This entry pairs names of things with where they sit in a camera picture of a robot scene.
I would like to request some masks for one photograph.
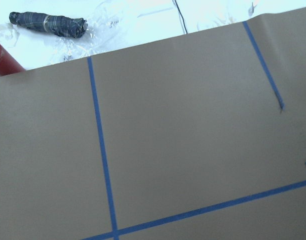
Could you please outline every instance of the cord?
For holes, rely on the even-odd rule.
[[[178,13],[179,13],[179,15],[180,15],[181,18],[182,18],[185,33],[188,34],[187,26],[185,25],[184,17],[183,17],[183,15],[182,15],[182,13],[181,13],[181,10],[180,10],[180,8],[179,8],[179,5],[178,5],[177,0],[173,0],[173,3],[175,4],[175,6],[176,6],[176,8],[177,8],[177,10],[178,10]]]

